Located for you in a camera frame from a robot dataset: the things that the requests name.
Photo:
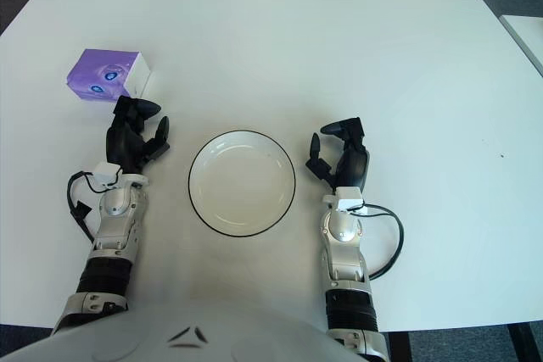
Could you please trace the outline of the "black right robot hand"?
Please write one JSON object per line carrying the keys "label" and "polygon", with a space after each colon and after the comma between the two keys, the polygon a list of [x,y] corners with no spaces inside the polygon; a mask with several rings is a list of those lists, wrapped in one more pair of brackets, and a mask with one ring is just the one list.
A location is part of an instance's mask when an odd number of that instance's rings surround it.
{"label": "black right robot hand", "polygon": [[332,173],[332,167],[320,157],[321,144],[316,133],[312,135],[310,157],[305,166],[319,180],[324,180],[334,192],[338,187],[359,187],[362,192],[367,178],[369,152],[363,144],[365,133],[360,118],[333,122],[323,126],[320,132],[344,142],[336,170]]}

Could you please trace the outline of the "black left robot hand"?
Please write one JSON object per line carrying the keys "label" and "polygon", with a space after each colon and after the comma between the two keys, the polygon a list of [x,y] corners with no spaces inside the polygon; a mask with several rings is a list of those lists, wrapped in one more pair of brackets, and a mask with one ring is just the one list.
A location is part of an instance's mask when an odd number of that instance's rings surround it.
{"label": "black left robot hand", "polygon": [[164,154],[170,145],[170,122],[164,116],[152,138],[145,141],[145,121],[158,114],[161,107],[140,98],[120,96],[114,108],[114,119],[106,133],[106,158],[121,167],[124,174],[143,173],[144,167]]}

